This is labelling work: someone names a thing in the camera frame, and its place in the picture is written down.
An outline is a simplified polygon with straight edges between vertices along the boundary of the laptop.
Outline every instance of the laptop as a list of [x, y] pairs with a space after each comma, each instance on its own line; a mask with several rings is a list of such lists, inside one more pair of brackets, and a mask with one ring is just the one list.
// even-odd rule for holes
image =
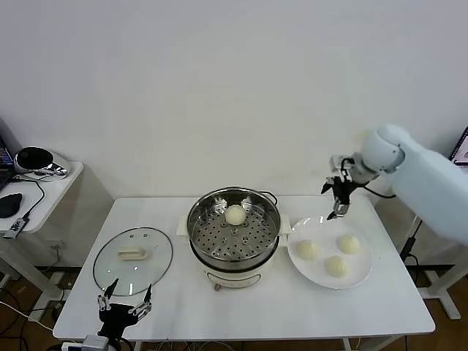
[[468, 127], [463, 131], [448, 159], [468, 173]]
[[0, 190], [7, 185], [8, 181], [13, 178], [15, 174], [13, 159], [3, 139], [0, 137]]

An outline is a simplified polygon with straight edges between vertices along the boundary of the power cord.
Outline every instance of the power cord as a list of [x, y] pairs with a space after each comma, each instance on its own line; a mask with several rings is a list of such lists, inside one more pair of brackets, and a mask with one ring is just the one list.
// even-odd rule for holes
[[[341, 171], [343, 172], [344, 171], [344, 163], [345, 162], [349, 162], [350, 164], [354, 164], [354, 159], [351, 159], [350, 157], [343, 157], [343, 159], [341, 160]], [[379, 194], [378, 192], [375, 192], [374, 190], [368, 188], [367, 186], [363, 186], [363, 188], [365, 190], [367, 190], [368, 192], [378, 196], [378, 197], [381, 197], [382, 199], [393, 199], [396, 197], [396, 195], [382, 195], [382, 194]]]
[[416, 233], [419, 231], [419, 228], [423, 224], [423, 220], [420, 220], [418, 226], [416, 227], [415, 232], [407, 239], [407, 242], [404, 244], [403, 249], [400, 252], [400, 258], [404, 262], [409, 256], [411, 256], [412, 247], [416, 242]]
[[18, 311], [15, 307], [11, 307], [8, 303], [5, 303], [5, 302], [3, 302], [3, 301], [0, 301], [0, 304], [2, 304], [2, 305], [4, 305], [4, 306], [8, 307], [9, 309], [12, 309], [12, 310], [15, 311], [16, 313], [21, 314], [21, 315], [22, 315], [23, 317], [25, 317], [26, 319], [30, 319], [30, 320], [36, 322], [37, 324], [39, 324], [41, 327], [47, 329], [48, 331], [53, 331], [53, 329], [51, 329], [51, 328], [49, 328], [49, 327], [43, 325], [39, 320], [35, 320], [34, 318], [32, 318], [32, 317], [30, 317], [30, 316], [24, 314], [23, 312]]
[[[18, 301], [18, 299], [10, 291], [3, 289], [3, 288], [0, 288], [0, 291], [7, 293], [13, 300], [15, 300], [16, 305], [18, 306], [18, 309], [21, 309], [20, 301]], [[16, 314], [15, 316], [16, 316], [15, 319], [4, 330], [0, 331], [0, 336], [5, 334], [9, 329], [11, 329], [11, 327], [16, 323], [16, 321], [20, 317], [18, 314]]]
[[31, 214], [31, 211], [34, 209], [34, 207], [36, 207], [37, 205], [39, 205], [39, 203], [42, 201], [42, 199], [44, 199], [45, 197], [45, 192], [44, 192], [44, 189], [39, 185], [39, 182], [38, 181], [33, 181], [33, 180], [29, 180], [29, 179], [22, 179], [22, 178], [18, 178], [18, 177], [15, 177], [15, 178], [11, 178], [10, 179], [10, 182], [12, 183], [17, 183], [17, 182], [21, 182], [21, 181], [27, 181], [29, 183], [35, 183], [37, 188], [39, 188], [39, 190], [41, 191], [42, 195], [41, 195], [41, 198], [38, 199], [38, 201], [36, 201], [35, 204], [33, 204], [33, 206], [24, 214], [23, 216], [23, 219], [28, 219], [29, 218], [29, 215]]
[[55, 262], [52, 263], [51, 265], [49, 265], [45, 270], [39, 271], [39, 272], [47, 272], [49, 269], [51, 269], [53, 266], [55, 266], [57, 263], [60, 262], [59, 246], [58, 245], [52, 246], [52, 249], [56, 250], [56, 260], [55, 260]]
[[393, 199], [393, 198], [396, 197], [395, 194], [393, 194], [393, 195], [382, 195], [382, 194], [379, 194], [378, 192], [375, 192], [374, 190], [368, 188], [367, 186], [363, 186], [363, 188], [364, 188], [365, 190], [367, 190], [368, 192], [370, 192], [370, 193], [372, 193], [372, 194], [374, 194], [374, 195], [376, 195], [376, 196], [378, 196], [378, 197], [381, 197], [382, 199]]

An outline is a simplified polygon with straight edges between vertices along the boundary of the glass lid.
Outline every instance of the glass lid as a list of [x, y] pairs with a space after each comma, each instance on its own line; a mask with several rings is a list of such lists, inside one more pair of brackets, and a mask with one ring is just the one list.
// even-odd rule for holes
[[154, 228], [133, 228], [108, 241], [94, 261], [94, 281], [101, 290], [117, 278], [115, 296], [131, 296], [156, 284], [173, 258], [169, 238]]

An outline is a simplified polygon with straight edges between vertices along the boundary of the black cable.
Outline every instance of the black cable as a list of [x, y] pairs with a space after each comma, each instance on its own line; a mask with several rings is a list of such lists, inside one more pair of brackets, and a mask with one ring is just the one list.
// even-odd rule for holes
[[130, 344], [130, 341], [125, 338], [120, 338], [120, 341], [123, 341], [125, 344], [127, 344], [127, 346], [130, 348], [130, 351], [133, 351], [133, 346]]
[[[408, 254], [408, 257], [414, 258], [415, 261], [416, 261], [416, 267], [419, 267], [419, 260], [418, 260], [418, 258], [417, 258], [415, 255], [413, 255], [413, 254]], [[418, 277], [419, 277], [419, 270], [417, 269], [417, 270], [416, 270], [415, 279], [413, 280], [413, 282], [415, 283], [415, 285], [416, 285], [416, 283], [418, 282]]]
[[418, 226], [416, 227], [415, 232], [412, 234], [412, 236], [410, 236], [407, 239], [407, 242], [404, 243], [403, 249], [401, 249], [401, 252], [400, 252], [400, 258], [403, 262], [408, 258], [408, 256], [411, 255], [412, 247], [415, 245], [415, 242], [416, 242], [416, 237], [415, 237], [416, 233], [418, 232], [422, 224], [423, 224], [423, 220], [420, 220]]
[[[13, 300], [15, 300], [16, 305], [18, 306], [18, 311], [19, 311], [21, 308], [20, 308], [20, 302], [18, 301], [18, 299], [8, 290], [3, 289], [3, 288], [0, 288], [0, 290], [7, 293], [8, 295], [10, 295], [13, 298]], [[20, 315], [16, 314], [15, 319], [13, 320], [13, 322], [11, 322], [4, 330], [0, 331], [0, 336], [3, 335], [4, 333], [6, 333], [16, 323], [16, 321], [18, 320], [19, 317], [20, 317]]]
[[21, 350], [21, 342], [24, 343], [26, 346], [26, 351], [29, 351], [28, 344], [26, 343], [26, 339], [19, 337], [19, 336], [0, 336], [0, 339], [19, 339], [20, 340], [20, 350]]
[[371, 192], [372, 194], [378, 196], [378, 197], [381, 197], [382, 199], [393, 199], [394, 197], [396, 197], [395, 194], [393, 195], [382, 195], [382, 194], [379, 194], [378, 192], [375, 192], [374, 190], [372, 189], [369, 189], [367, 186], [363, 186], [363, 188], [365, 190], [367, 190], [368, 192]]
[[23, 219], [27, 219], [29, 217], [29, 215], [31, 214], [31, 211], [34, 209], [34, 207], [36, 207], [42, 201], [42, 199], [45, 197], [44, 189], [39, 185], [38, 181], [32, 181], [32, 180], [29, 180], [29, 179], [21, 179], [21, 178], [12, 178], [12, 179], [10, 179], [10, 181], [11, 182], [27, 181], [29, 183], [35, 183], [36, 186], [39, 188], [39, 190], [42, 193], [41, 198], [38, 199], [38, 201], [36, 201], [36, 203], [33, 204], [33, 206], [24, 214]]
[[423, 224], [423, 220], [420, 220], [418, 226], [416, 227], [415, 232], [412, 234], [411, 238], [414, 238], [416, 236], [416, 233], [418, 232], [420, 226]]

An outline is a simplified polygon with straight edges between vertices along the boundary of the white table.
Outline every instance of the white table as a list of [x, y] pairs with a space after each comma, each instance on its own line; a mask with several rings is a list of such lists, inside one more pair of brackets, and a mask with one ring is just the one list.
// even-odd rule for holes
[[[19, 238], [24, 235], [28, 235], [34, 238], [34, 233], [38, 231], [49, 218], [54, 208], [59, 204], [62, 197], [67, 193], [76, 178], [80, 175], [83, 170], [83, 164], [81, 162], [70, 162], [72, 169], [70, 174], [59, 181], [40, 181], [40, 186], [44, 190], [45, 197], [42, 201], [34, 208], [29, 216], [29, 222], [24, 227], [23, 231], [18, 236]], [[23, 200], [21, 202], [19, 212], [10, 218], [0, 219], [0, 233], [5, 233], [12, 226], [13, 222], [23, 216], [27, 210], [29, 210], [33, 204], [38, 201], [41, 197], [41, 191], [37, 188], [36, 184], [31, 182], [19, 182], [9, 183], [0, 191], [0, 197], [15, 194], [20, 192], [23, 194]], [[18, 252], [17, 245], [20, 240], [7, 240], [0, 236], [0, 258], [6, 262], [10, 267], [14, 268], [19, 274], [28, 279], [32, 284], [41, 289], [44, 293], [37, 301], [35, 309], [45, 307], [47, 302], [50, 300], [59, 300], [62, 295], [62, 290], [57, 288], [56, 284], [60, 281], [63, 273], [55, 273], [50, 280], [39, 272], [26, 257]], [[38, 247], [45, 246], [41, 240], [37, 239], [34, 242]], [[4, 279], [0, 284], [10, 278], [11, 272], [6, 272]], [[32, 317], [40, 317], [43, 311], [38, 311], [31, 314]]]
[[[58, 339], [95, 334], [99, 288], [93, 264], [99, 250], [132, 227], [155, 227], [173, 243], [174, 258], [153, 287], [153, 309], [124, 332], [134, 341], [337, 339], [384, 336], [362, 345], [380, 350], [404, 334], [430, 333], [434, 322], [400, 260], [371, 203], [355, 196], [342, 220], [357, 225], [373, 252], [370, 277], [351, 290], [330, 290], [310, 282], [279, 248], [271, 272], [252, 287], [214, 291], [191, 253], [186, 238], [176, 236], [181, 216], [195, 198], [119, 199], [101, 229], [53, 330]], [[291, 223], [308, 216], [327, 216], [333, 201], [324, 196], [280, 197], [279, 210]], [[135, 305], [143, 294], [113, 298]]]

